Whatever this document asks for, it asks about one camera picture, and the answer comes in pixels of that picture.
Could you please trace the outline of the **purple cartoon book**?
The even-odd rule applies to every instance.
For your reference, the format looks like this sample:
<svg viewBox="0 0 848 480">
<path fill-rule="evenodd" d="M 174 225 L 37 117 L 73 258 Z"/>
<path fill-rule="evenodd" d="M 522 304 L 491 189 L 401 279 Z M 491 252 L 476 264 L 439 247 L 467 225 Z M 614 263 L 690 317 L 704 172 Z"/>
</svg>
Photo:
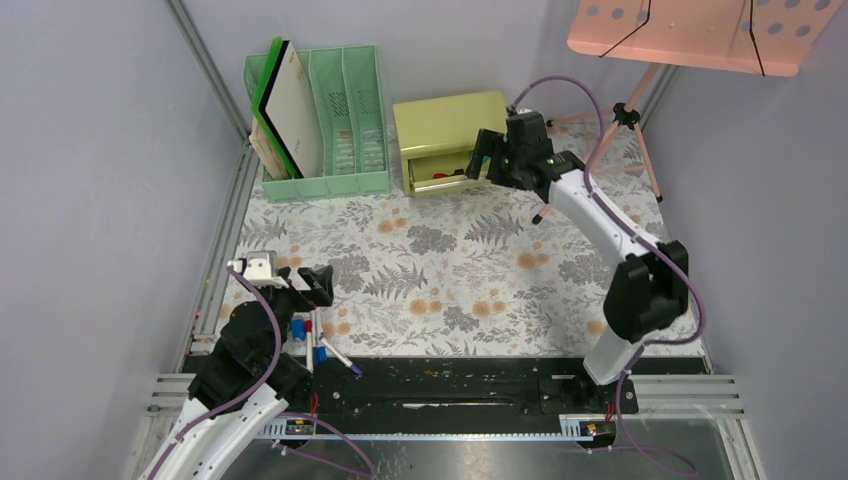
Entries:
<svg viewBox="0 0 848 480">
<path fill-rule="evenodd" d="M 290 178 L 280 155 L 274 149 L 271 139 L 256 118 L 252 120 L 249 142 L 272 180 L 279 181 Z"/>
</svg>

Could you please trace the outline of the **white blue marker pen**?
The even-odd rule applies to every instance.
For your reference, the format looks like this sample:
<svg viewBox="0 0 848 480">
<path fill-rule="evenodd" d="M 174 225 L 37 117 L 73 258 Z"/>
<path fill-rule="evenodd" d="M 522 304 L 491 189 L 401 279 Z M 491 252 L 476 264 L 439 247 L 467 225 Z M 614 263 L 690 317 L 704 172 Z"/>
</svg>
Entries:
<svg viewBox="0 0 848 480">
<path fill-rule="evenodd" d="M 319 342 L 345 368 L 352 371 L 356 376 L 362 376 L 363 375 L 363 371 L 359 368 L 359 366 L 356 363 L 354 363 L 348 356 L 344 355 L 335 346 L 333 346 L 324 334 L 321 334 L 319 336 Z"/>
</svg>

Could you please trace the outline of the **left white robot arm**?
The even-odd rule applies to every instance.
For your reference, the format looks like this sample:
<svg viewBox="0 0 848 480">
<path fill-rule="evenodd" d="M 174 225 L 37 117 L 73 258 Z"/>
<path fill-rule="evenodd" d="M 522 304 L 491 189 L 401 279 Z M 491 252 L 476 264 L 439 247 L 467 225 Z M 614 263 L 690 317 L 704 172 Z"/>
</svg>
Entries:
<svg viewBox="0 0 848 480">
<path fill-rule="evenodd" d="M 234 310 L 202 359 L 143 479 L 220 479 L 272 419 L 309 401 L 312 374 L 283 346 L 295 314 L 332 305 L 333 268 L 297 269 L 304 290 L 266 258 L 243 257 L 227 271 L 255 298 Z"/>
</svg>

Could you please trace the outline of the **red black stamp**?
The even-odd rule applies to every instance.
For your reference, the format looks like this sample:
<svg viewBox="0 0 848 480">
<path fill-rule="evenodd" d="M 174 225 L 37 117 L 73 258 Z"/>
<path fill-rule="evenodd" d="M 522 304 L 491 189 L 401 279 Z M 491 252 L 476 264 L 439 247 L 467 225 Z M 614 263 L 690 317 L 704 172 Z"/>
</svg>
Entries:
<svg viewBox="0 0 848 480">
<path fill-rule="evenodd" d="M 452 172 L 452 173 L 450 173 L 450 174 L 448 174 L 448 173 L 442 173 L 442 172 L 440 172 L 440 173 L 435 173 L 435 174 L 432 176 L 432 179 L 433 179 L 433 180 L 437 180 L 437 179 L 445 179 L 445 178 L 451 178 L 451 177 L 457 177 L 457 176 L 464 177 L 464 176 L 465 176 L 464 171 L 460 169 L 460 170 L 455 170 L 454 172 Z"/>
</svg>

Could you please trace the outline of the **green Treehouse book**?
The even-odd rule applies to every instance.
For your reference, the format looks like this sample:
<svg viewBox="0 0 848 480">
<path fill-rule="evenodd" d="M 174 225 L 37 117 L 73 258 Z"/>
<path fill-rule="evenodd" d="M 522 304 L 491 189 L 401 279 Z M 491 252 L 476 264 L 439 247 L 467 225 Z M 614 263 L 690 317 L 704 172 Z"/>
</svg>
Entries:
<svg viewBox="0 0 848 480">
<path fill-rule="evenodd" d="M 271 141 L 261 127 L 254 128 L 249 136 L 251 147 L 259 157 L 259 160 L 268 176 L 276 181 L 281 179 L 281 162 L 275 152 Z"/>
</svg>

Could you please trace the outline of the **yellow-green drawer cabinet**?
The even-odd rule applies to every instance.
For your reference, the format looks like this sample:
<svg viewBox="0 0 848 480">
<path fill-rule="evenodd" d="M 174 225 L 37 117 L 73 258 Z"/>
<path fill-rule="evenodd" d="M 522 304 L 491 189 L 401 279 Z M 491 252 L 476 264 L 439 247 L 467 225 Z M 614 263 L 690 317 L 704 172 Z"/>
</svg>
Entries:
<svg viewBox="0 0 848 480">
<path fill-rule="evenodd" d="M 451 177 L 433 180 L 435 173 L 465 169 L 480 129 L 506 131 L 506 102 L 498 90 L 417 100 L 393 105 L 400 150 L 403 190 L 423 197 L 485 186 L 479 180 Z"/>
</svg>

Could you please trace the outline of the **white perforated board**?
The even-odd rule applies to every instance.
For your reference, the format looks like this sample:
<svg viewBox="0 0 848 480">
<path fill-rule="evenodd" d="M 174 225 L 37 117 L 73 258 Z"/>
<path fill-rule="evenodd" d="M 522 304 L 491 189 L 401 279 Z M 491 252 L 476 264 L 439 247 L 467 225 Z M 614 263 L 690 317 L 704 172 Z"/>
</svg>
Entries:
<svg viewBox="0 0 848 480">
<path fill-rule="evenodd" d="M 299 166 L 302 178 L 322 176 L 324 142 L 316 105 L 307 70 L 291 41 L 271 93 L 268 111 Z"/>
</svg>

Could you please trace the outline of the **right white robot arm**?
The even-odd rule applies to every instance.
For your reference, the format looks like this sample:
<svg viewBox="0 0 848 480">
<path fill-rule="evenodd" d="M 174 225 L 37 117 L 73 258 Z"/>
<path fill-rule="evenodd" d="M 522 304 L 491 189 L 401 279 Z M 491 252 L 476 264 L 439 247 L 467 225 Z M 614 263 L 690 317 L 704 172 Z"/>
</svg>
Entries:
<svg viewBox="0 0 848 480">
<path fill-rule="evenodd" d="M 608 329 L 583 360 L 573 386 L 575 402 L 597 412 L 613 398 L 612 384 L 638 349 L 688 309 L 682 279 L 688 253 L 633 223 L 589 177 L 570 151 L 555 151 L 546 122 L 529 111 L 507 118 L 504 132 L 481 129 L 466 169 L 494 185 L 532 191 L 566 215 L 613 270 L 603 302 Z"/>
</svg>

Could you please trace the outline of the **green clip file folder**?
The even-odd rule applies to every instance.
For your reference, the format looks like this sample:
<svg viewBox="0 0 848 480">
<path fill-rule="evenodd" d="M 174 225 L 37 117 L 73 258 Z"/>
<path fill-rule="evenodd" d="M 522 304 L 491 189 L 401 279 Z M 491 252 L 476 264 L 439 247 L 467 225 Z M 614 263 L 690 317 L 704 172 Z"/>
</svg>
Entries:
<svg viewBox="0 0 848 480">
<path fill-rule="evenodd" d="M 302 172 L 293 160 L 285 141 L 275 127 L 268 111 L 271 93 L 276 84 L 288 46 L 289 41 L 280 36 L 271 40 L 262 66 L 255 76 L 254 93 L 251 95 L 251 108 L 258 124 L 270 142 L 271 150 L 277 154 L 280 160 L 281 169 L 288 173 L 290 179 L 301 179 L 303 177 Z"/>
</svg>

